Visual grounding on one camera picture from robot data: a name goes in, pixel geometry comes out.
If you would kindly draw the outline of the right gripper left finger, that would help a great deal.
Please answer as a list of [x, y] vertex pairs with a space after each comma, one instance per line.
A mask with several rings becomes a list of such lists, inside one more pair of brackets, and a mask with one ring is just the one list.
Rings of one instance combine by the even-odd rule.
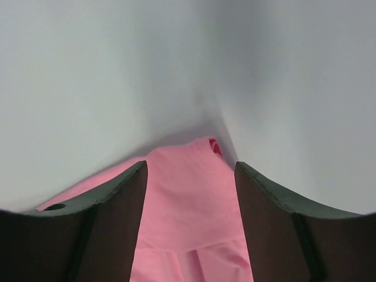
[[147, 164], [43, 210], [1, 211], [2, 281], [129, 281]]

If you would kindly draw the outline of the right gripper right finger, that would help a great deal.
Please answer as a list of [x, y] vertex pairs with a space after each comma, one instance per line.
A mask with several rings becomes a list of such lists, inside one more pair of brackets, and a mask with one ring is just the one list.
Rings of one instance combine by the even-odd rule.
[[255, 281], [375, 280], [375, 214], [315, 202], [244, 162], [234, 176]]

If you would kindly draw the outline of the pink t shirt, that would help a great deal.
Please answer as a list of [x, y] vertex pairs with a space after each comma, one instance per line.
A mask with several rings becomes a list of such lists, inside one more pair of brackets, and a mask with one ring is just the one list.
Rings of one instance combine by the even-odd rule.
[[204, 137], [144, 157], [147, 190], [132, 281], [252, 281], [234, 171]]

